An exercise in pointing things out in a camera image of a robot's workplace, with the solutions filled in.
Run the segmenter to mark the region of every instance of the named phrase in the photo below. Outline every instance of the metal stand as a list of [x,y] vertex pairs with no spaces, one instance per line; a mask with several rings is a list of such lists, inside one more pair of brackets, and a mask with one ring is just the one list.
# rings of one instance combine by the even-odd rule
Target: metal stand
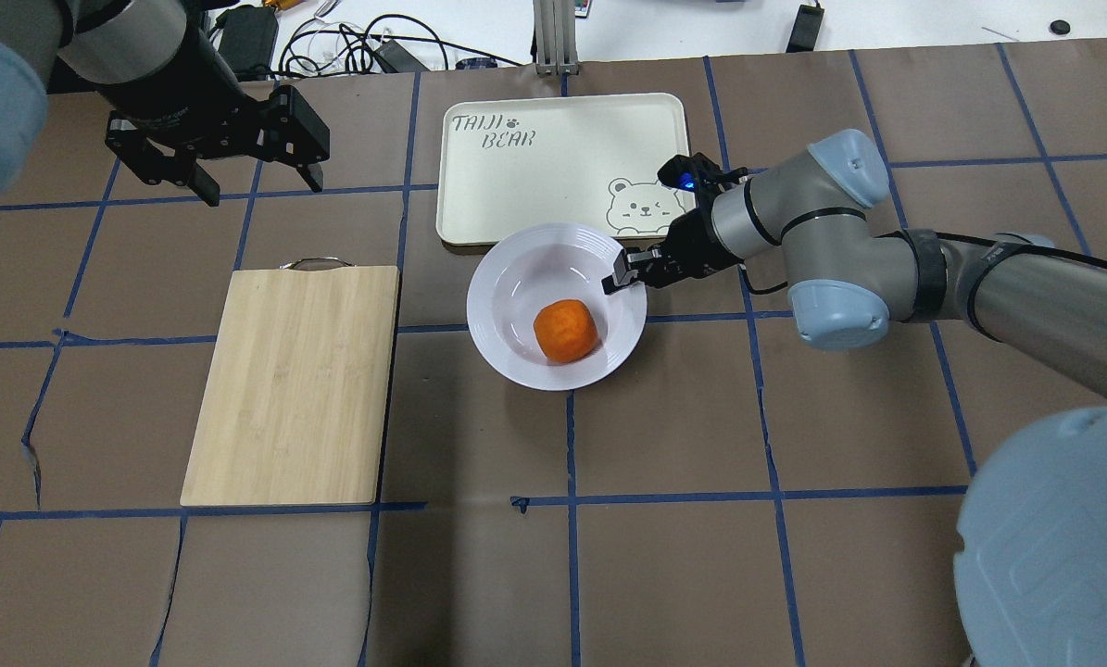
[[537,73],[578,73],[573,0],[532,0],[537,31]]

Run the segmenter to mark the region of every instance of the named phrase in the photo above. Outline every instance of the black cable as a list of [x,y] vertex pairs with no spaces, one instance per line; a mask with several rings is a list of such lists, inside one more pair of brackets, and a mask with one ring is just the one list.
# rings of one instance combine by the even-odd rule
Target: black cable
[[[338,60],[341,60],[345,54],[349,53],[349,51],[359,51],[360,54],[364,56],[371,55],[372,50],[370,46],[366,46],[366,42],[363,42],[363,34],[355,32],[349,25],[345,24],[340,24],[340,25],[341,25],[340,29],[319,29],[319,30],[308,30],[304,32],[294,31],[293,35],[290,38],[290,41],[287,42],[286,46],[283,46],[281,50],[281,56],[279,56],[278,59],[278,67],[281,69],[281,71],[287,71],[287,69],[289,69],[291,63],[294,62],[309,63],[312,72],[320,72],[323,71],[323,69],[330,66],[332,63],[338,62]],[[351,46],[351,43],[349,43],[349,49],[338,52],[338,54],[334,54],[334,56],[332,56],[332,59],[329,60],[329,62],[324,64],[319,64],[317,60],[312,60],[308,55],[298,54],[298,52],[293,51],[294,43],[300,41],[300,39],[312,38],[312,35],[314,34],[340,34],[340,35],[345,35],[346,38],[359,38],[361,43],[359,43],[359,45],[354,48]],[[400,39],[400,41],[402,42],[434,43],[434,39],[428,37],[425,38],[425,37],[412,37],[412,35],[386,35],[380,33],[380,34],[368,34],[368,38],[376,39],[376,41],[381,41],[381,39],[384,38],[392,38],[392,39]],[[503,55],[490,54],[490,52],[488,51],[482,51],[479,49],[474,49],[472,46],[463,46],[461,43],[453,43],[453,42],[442,42],[442,43],[444,43],[444,45],[448,48],[468,52],[468,54],[484,55],[488,56],[488,59],[498,60],[498,62],[507,63],[510,65],[518,65],[518,66],[520,65],[520,63],[515,62],[515,60],[505,59],[505,56]],[[363,62],[363,64],[359,69],[356,69],[356,71],[346,71],[343,73],[368,73],[368,71],[370,71],[371,69],[372,64],[371,60],[364,60],[363,56],[361,56],[361,62]]]
[[[890,233],[883,233],[882,237],[884,239],[884,237],[897,237],[899,235],[900,233],[898,231],[892,231]],[[995,243],[999,243],[999,241],[994,241],[993,239],[981,239],[981,237],[969,237],[964,236],[964,233],[950,233],[948,231],[938,231],[935,232],[935,236],[944,241],[955,241],[956,243],[972,243],[973,246],[992,247]],[[1090,265],[1095,267],[1095,269],[1107,271],[1107,260],[1103,260],[1100,258],[1094,258],[1090,257],[1090,254],[1074,253],[1070,252],[1070,250],[1063,250],[1061,248],[1048,248],[1046,246],[1036,246],[1033,243],[1027,243],[1026,247],[1020,250],[1020,252],[1027,254],[1039,254],[1039,257],[1044,258],[1056,258],[1061,260],[1068,260],[1076,263],[1082,263],[1083,265]]]
[[[432,39],[425,38],[425,37],[392,35],[392,38],[393,39],[404,39],[404,41],[406,41],[406,42],[427,42],[427,43],[432,43],[433,42]],[[483,56],[486,56],[486,59],[499,60],[499,62],[506,63],[506,64],[510,64],[510,65],[516,65],[516,66],[523,66],[524,65],[524,63],[518,63],[518,62],[516,62],[516,60],[505,59],[505,56],[503,56],[503,55],[488,54],[488,52],[486,52],[486,51],[479,51],[477,49],[472,49],[469,46],[463,46],[463,45],[461,45],[461,43],[454,43],[454,42],[443,42],[443,43],[445,43],[446,46],[451,46],[452,49],[455,49],[456,51],[467,51],[468,54],[483,55]]]
[[446,53],[446,42],[442,41],[442,38],[438,37],[437,32],[434,32],[434,29],[432,29],[432,27],[426,25],[425,22],[422,22],[421,20],[414,19],[413,17],[406,14],[380,14],[379,17],[372,19],[371,22],[368,22],[366,29],[363,29],[364,41],[366,41],[366,39],[372,34],[373,25],[377,24],[377,22],[380,21],[386,21],[389,19],[401,19],[414,22],[414,24],[421,25],[422,29],[428,32],[431,35],[434,35],[434,42],[437,43],[438,49],[442,50],[442,67],[446,69],[447,71],[448,69],[451,69],[451,55]]
[[749,275],[747,275],[747,273],[746,273],[746,265],[745,265],[745,263],[741,263],[738,265],[738,272],[743,277],[743,284],[745,284],[746,291],[749,292],[749,293],[752,293],[752,294],[755,294],[756,296],[762,296],[762,295],[765,295],[765,294],[775,294],[779,290],[783,290],[784,288],[787,286],[787,281],[785,280],[782,283],[773,284],[772,288],[766,288],[766,290],[757,290],[752,284],[752,278]]

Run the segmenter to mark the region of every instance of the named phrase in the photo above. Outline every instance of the wire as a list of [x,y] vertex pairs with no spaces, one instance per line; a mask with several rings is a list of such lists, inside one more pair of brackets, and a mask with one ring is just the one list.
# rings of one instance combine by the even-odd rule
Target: wire
[[421,20],[414,19],[413,17],[406,14],[380,14],[379,17],[372,19],[371,21],[368,21],[368,28],[364,29],[363,31],[364,42],[366,42],[366,39],[372,34],[372,28],[375,24],[377,24],[377,22],[386,21],[389,19],[401,19],[405,21],[411,21],[413,22],[413,24],[421,25],[422,30],[428,32],[431,35],[434,35],[434,42],[437,43],[438,49],[442,50],[442,67],[446,69],[447,71],[448,69],[451,69],[451,55],[446,53],[446,42],[442,41],[442,38],[438,37],[437,32],[434,32],[434,29],[432,29],[432,27],[426,25],[425,22],[422,22]]
[[[395,15],[384,15],[395,18]],[[298,67],[302,69],[302,71],[292,72],[293,79],[330,76],[334,75],[334,73],[371,73],[372,65],[374,65],[374,60],[372,59],[374,51],[372,51],[372,48],[368,45],[368,41],[382,42],[386,38],[397,39],[397,41],[402,42],[438,43],[438,45],[443,49],[444,62],[446,63],[448,63],[448,60],[446,59],[446,48],[451,48],[456,51],[468,52],[468,54],[488,56],[488,59],[495,59],[498,60],[498,62],[510,65],[520,65],[520,63],[515,62],[515,60],[505,59],[505,56],[490,54],[488,51],[474,49],[472,46],[464,46],[461,43],[446,42],[439,38],[371,33],[369,30],[359,31],[358,27],[344,24],[344,22],[334,22],[334,24],[332,24],[332,22],[321,20],[317,22],[320,22],[323,25],[337,27],[320,27],[320,29],[303,30],[307,25],[313,24],[313,22],[315,22],[315,19],[309,19],[293,31],[290,37],[290,41],[286,43],[286,46],[281,50],[281,55],[278,56],[278,72],[292,72],[292,67],[298,65]],[[310,56],[299,54],[298,51],[294,51],[296,43],[303,41],[303,39],[310,39],[312,42],[313,38],[317,38],[319,34],[340,35],[344,41],[344,48],[338,51],[338,53],[325,63],[317,62],[317,60],[310,59]],[[338,62],[343,63],[342,71],[327,72],[328,67]]]
[[784,288],[787,286],[787,281],[785,280],[782,283],[773,284],[772,288],[766,288],[766,290],[756,290],[755,286],[753,286],[753,284],[752,284],[752,278],[749,275],[747,275],[747,273],[746,273],[746,265],[745,265],[745,263],[741,263],[738,265],[738,271],[739,271],[739,273],[743,277],[743,284],[746,284],[746,291],[749,292],[749,293],[752,293],[752,294],[755,294],[756,296],[762,296],[762,295],[765,295],[765,294],[775,294],[779,290],[783,290]]
[[[944,241],[972,243],[973,246],[985,246],[986,248],[992,247],[995,243],[999,243],[999,241],[994,241],[993,239],[981,239],[981,237],[969,237],[964,236],[964,233],[950,233],[946,231],[938,231],[935,232],[935,236]],[[887,237],[900,237],[900,233],[898,231],[883,233],[883,236],[880,237],[880,239],[887,239]],[[1083,265],[1090,265],[1095,267],[1095,269],[1103,269],[1107,271],[1107,260],[1103,260],[1100,258],[1093,258],[1089,257],[1089,254],[1074,253],[1070,252],[1070,250],[1063,250],[1059,248],[1048,248],[1046,246],[1036,246],[1033,243],[1027,243],[1020,250],[1020,253],[1039,254],[1039,257],[1044,258],[1068,260],[1076,263],[1082,263]]]

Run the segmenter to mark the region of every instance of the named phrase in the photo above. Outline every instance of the metal handle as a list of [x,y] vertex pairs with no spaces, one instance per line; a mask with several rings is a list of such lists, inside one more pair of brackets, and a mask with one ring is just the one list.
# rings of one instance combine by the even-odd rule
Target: metal handle
[[282,265],[277,267],[277,269],[297,270],[300,265],[307,262],[334,262],[338,263],[338,265],[354,265],[354,263],[341,260],[339,258],[302,258],[298,261],[292,261],[290,263],[282,263]]

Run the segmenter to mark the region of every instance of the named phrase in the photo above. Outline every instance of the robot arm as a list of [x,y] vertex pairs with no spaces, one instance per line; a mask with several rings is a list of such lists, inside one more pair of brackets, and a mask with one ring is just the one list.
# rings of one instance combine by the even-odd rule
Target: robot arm
[[56,51],[116,108],[105,144],[147,185],[186,186],[218,206],[198,160],[252,156],[321,190],[328,126],[289,85],[266,101],[245,94],[179,0],[0,0],[0,192],[41,131]]
[[888,175],[855,129],[735,185],[744,173],[722,174],[701,155],[664,165],[663,185],[695,192],[697,208],[646,252],[620,253],[603,290],[704,278],[778,246],[809,345],[849,350],[881,340],[889,322],[964,320],[1107,397],[1107,271],[1095,260],[1034,237],[871,237],[863,211],[887,198]]

